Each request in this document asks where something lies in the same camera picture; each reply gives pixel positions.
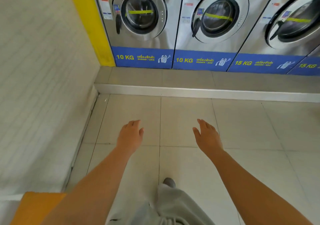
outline door glass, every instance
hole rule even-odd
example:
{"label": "door glass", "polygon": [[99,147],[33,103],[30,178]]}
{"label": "door glass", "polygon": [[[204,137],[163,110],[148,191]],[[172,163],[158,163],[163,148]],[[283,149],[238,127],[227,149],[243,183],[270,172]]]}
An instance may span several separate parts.
{"label": "door glass", "polygon": [[158,22],[158,14],[152,0],[125,0],[124,21],[138,33],[152,31]]}
{"label": "door glass", "polygon": [[320,19],[320,0],[312,0],[286,19],[278,34],[279,40],[288,40],[304,34],[315,26]]}
{"label": "door glass", "polygon": [[233,0],[218,0],[212,3],[202,18],[202,29],[207,34],[226,32],[237,20],[238,5]]}

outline door handle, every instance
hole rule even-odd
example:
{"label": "door handle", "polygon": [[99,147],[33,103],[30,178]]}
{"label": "door handle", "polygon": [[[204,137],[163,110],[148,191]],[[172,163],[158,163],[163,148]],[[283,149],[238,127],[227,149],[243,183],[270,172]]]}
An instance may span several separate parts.
{"label": "door handle", "polygon": [[200,25],[201,25],[201,20],[200,20],[200,18],[197,18],[194,24],[195,24],[195,28],[194,28],[193,33],[192,33],[192,37],[193,37],[193,38],[197,35],[198,30],[199,30],[199,28],[200,28]]}
{"label": "door handle", "polygon": [[116,30],[117,34],[120,34],[120,28],[121,28],[121,16],[119,14],[116,15]]}
{"label": "door handle", "polygon": [[284,22],[283,22],[283,21],[278,21],[277,24],[278,24],[279,27],[278,27],[278,29],[275,31],[275,33],[270,37],[270,40],[273,40],[276,36],[278,36],[279,31],[280,31],[282,25],[284,24]]}

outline washer door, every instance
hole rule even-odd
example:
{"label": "washer door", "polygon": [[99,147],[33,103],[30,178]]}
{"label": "washer door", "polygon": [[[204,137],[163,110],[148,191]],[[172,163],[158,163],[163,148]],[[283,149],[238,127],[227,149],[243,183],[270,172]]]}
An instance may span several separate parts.
{"label": "washer door", "polygon": [[274,49],[302,45],[319,37],[320,0],[290,0],[271,20],[266,42]]}
{"label": "washer door", "polygon": [[230,38],[244,23],[249,0],[202,0],[192,16],[192,36],[203,43]]}
{"label": "washer door", "polygon": [[165,27],[165,0],[113,0],[118,34],[129,33],[145,41],[158,36]]}

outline gray shoe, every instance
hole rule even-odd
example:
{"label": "gray shoe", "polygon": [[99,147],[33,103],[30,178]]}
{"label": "gray shoe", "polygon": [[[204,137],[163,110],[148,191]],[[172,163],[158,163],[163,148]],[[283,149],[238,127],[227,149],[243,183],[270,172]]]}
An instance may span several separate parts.
{"label": "gray shoe", "polygon": [[174,182],[174,180],[172,178],[165,178],[163,183],[165,185],[169,186],[170,188],[175,188],[176,187],[176,183]]}

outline washing machine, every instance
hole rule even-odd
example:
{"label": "washing machine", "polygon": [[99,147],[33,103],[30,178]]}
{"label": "washing machine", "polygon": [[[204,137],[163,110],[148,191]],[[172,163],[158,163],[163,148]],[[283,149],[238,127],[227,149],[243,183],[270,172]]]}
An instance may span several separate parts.
{"label": "washing machine", "polygon": [[319,36],[320,0],[271,0],[228,71],[286,74]]}
{"label": "washing machine", "polygon": [[117,66],[171,68],[182,0],[97,0]]}
{"label": "washing machine", "polygon": [[288,74],[301,76],[320,76],[320,46],[298,63]]}
{"label": "washing machine", "polygon": [[269,0],[182,0],[174,69],[226,71]]}

